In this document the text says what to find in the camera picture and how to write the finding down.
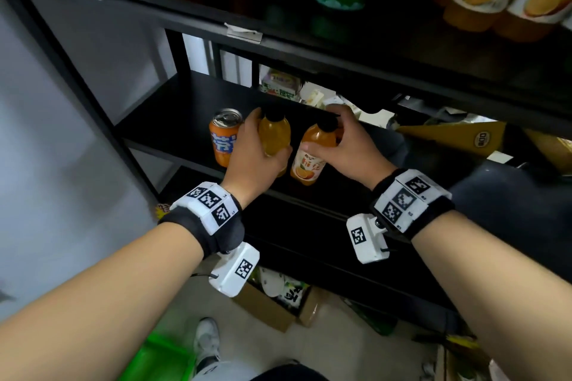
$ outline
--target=can lid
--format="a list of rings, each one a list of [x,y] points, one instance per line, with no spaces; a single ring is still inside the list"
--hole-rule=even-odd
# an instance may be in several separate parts
[[[284,110],[276,104],[264,108],[264,117],[270,122],[280,122],[284,119]]]
[[[235,109],[220,109],[214,114],[213,123],[217,127],[232,128],[243,122],[243,116],[240,111]]]
[[[338,118],[335,113],[322,112],[318,118],[318,128],[327,133],[332,133],[338,128]]]

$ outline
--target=dark pants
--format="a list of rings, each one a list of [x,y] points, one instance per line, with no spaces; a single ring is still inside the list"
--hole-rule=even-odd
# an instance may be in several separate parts
[[[285,364],[270,369],[252,381],[328,381],[318,372],[304,366],[303,364]]]

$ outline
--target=hand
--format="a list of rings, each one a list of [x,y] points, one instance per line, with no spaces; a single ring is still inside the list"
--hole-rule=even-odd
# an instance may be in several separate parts
[[[292,147],[267,157],[258,137],[260,108],[254,109],[239,128],[231,161],[221,187],[246,208],[272,185],[276,176],[288,165]]]
[[[335,148],[329,148],[317,143],[304,142],[300,147],[308,154],[325,160],[341,174],[373,190],[397,167],[379,152],[348,106],[331,104],[326,110],[340,115],[344,126],[344,137],[340,144]]]

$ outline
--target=black bottle cap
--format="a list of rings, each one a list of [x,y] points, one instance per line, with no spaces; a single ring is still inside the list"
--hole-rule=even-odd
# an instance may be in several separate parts
[[[264,117],[270,122],[280,122],[284,119],[284,111],[278,105],[269,105],[264,108]]]
[[[338,128],[338,118],[334,113],[322,112],[318,118],[318,128],[327,133],[333,133]]]

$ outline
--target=wrist-mounted device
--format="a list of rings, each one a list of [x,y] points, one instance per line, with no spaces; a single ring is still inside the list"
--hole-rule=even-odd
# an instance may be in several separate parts
[[[238,295],[260,259],[258,250],[243,242],[241,212],[228,191],[215,182],[202,182],[174,202],[159,221],[186,228],[203,248],[204,258],[220,255],[209,282],[230,297]]]
[[[352,246],[361,263],[389,257],[385,235],[412,240],[434,219],[454,210],[449,191],[414,169],[397,169],[372,191],[370,210],[348,219]]]

